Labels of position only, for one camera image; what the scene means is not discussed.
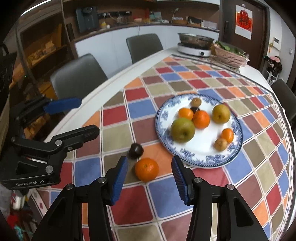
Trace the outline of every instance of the tangerine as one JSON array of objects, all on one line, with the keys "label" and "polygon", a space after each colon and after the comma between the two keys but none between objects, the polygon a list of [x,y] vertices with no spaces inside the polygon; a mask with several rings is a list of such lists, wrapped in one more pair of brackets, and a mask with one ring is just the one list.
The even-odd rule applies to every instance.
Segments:
[{"label": "tangerine", "polygon": [[204,129],[209,126],[210,124],[210,116],[204,110],[198,110],[193,115],[193,124],[198,129]]},{"label": "tangerine", "polygon": [[233,130],[226,128],[221,133],[221,138],[225,139],[228,143],[231,143],[234,138]]},{"label": "tangerine", "polygon": [[143,182],[149,182],[156,178],[159,172],[159,166],[151,158],[143,158],[135,164],[136,176]]},{"label": "tangerine", "polygon": [[186,119],[192,120],[193,115],[194,115],[193,111],[189,108],[181,108],[178,111],[178,116],[180,118],[186,118]]}]

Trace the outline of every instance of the pink basket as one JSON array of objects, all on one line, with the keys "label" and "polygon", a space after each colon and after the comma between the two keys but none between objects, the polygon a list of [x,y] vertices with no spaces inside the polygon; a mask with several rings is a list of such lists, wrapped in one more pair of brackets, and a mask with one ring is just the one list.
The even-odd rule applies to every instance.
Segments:
[{"label": "pink basket", "polygon": [[245,57],[231,53],[222,48],[215,47],[215,52],[222,63],[233,66],[235,68],[239,68],[240,66],[243,66],[247,60],[247,58]]}]

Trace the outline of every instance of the green pear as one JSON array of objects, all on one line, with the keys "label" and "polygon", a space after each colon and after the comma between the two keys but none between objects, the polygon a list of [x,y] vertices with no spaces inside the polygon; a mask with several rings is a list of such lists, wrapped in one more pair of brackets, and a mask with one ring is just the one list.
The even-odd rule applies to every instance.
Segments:
[{"label": "green pear", "polygon": [[186,118],[174,120],[170,127],[170,135],[176,142],[184,143],[190,141],[195,134],[195,126]]},{"label": "green pear", "polygon": [[212,119],[217,124],[224,124],[230,119],[230,110],[224,104],[216,105],[212,111]]}]

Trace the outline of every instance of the chair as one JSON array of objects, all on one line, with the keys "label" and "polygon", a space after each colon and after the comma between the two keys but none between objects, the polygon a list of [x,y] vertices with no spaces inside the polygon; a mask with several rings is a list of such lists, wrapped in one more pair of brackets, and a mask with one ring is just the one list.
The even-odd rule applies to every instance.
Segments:
[{"label": "chair", "polygon": [[107,80],[107,76],[91,54],[83,55],[50,76],[59,99],[77,97],[83,99]]},{"label": "chair", "polygon": [[296,96],[282,79],[278,79],[271,85],[276,94],[281,106],[285,109],[286,116],[290,124],[293,124],[293,119],[296,116]]},{"label": "chair", "polygon": [[126,39],[126,44],[128,45],[133,64],[163,50],[163,46],[156,34],[143,34],[129,37]]}]

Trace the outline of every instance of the blue and white plate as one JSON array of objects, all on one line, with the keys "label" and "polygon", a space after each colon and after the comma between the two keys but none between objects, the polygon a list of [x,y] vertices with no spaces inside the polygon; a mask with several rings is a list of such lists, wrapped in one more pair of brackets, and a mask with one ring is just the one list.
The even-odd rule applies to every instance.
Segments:
[{"label": "blue and white plate", "polygon": [[[225,124],[216,124],[211,120],[209,126],[203,130],[195,129],[194,137],[186,143],[177,143],[170,136],[170,126],[178,118],[179,109],[190,108],[193,98],[200,98],[201,110],[206,111],[210,116],[214,106],[221,102],[211,96],[202,94],[183,94],[168,99],[158,110],[155,118],[155,128],[159,140],[173,155],[178,155],[188,164],[214,168],[226,165],[231,162],[239,153],[242,142],[242,128],[238,119],[231,112],[230,120]],[[231,128],[234,132],[234,140],[226,150],[218,152],[213,144],[225,128]]]}]

